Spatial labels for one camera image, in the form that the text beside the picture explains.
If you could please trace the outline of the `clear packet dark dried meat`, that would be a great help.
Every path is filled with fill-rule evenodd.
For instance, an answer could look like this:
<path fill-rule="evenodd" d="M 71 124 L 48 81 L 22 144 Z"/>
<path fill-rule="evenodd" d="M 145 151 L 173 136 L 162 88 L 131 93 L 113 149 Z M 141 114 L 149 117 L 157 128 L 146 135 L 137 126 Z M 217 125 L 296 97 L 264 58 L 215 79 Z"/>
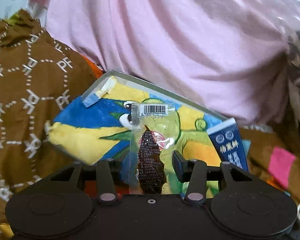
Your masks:
<path fill-rule="evenodd" d="M 180 183 L 172 165 L 172 153 L 179 136 L 175 104 L 148 100 L 133 103 L 130 136 L 130 192 L 175 194 Z"/>

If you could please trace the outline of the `grey tray with drawing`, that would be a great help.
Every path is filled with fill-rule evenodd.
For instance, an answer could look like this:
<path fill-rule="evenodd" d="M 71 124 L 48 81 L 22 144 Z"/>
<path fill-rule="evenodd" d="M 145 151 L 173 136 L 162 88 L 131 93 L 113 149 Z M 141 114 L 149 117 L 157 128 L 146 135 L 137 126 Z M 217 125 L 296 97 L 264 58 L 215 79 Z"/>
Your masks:
<path fill-rule="evenodd" d="M 132 86 L 117 76 L 69 101 L 45 123 L 48 141 L 87 165 L 122 158 L 120 180 L 131 193 L 181 194 L 172 154 L 209 166 L 228 161 L 248 169 L 234 119 L 184 105 L 165 94 Z"/>

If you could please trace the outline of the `colourful cartoon bedspread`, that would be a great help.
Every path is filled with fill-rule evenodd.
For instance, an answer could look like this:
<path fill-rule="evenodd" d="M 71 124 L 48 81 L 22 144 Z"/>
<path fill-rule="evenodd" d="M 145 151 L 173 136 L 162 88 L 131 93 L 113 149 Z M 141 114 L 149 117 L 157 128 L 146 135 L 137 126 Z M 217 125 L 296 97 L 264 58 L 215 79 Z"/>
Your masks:
<path fill-rule="evenodd" d="M 251 172 L 292 194 L 300 203 L 300 137 L 292 121 L 287 119 L 274 126 L 274 133 L 241 128 L 241 135 L 250 139 L 248 153 Z"/>

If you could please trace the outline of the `brown PF patterned blanket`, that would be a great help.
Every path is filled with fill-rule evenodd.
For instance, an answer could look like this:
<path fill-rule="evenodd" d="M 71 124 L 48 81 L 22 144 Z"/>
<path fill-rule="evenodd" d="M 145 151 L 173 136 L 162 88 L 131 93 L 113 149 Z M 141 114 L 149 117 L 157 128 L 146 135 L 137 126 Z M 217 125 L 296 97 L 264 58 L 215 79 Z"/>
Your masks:
<path fill-rule="evenodd" d="M 0 239 L 8 239 L 9 199 L 72 163 L 50 145 L 45 123 L 100 75 L 26 10 L 0 19 Z"/>

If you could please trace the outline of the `pink hanging sheet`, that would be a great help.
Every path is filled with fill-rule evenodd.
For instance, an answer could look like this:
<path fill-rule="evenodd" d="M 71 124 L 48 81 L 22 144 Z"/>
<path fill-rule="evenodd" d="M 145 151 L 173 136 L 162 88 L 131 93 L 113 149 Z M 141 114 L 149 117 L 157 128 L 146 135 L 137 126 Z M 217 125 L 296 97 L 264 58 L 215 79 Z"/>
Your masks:
<path fill-rule="evenodd" d="M 33 0 L 55 39 L 245 123 L 283 119 L 300 0 Z"/>

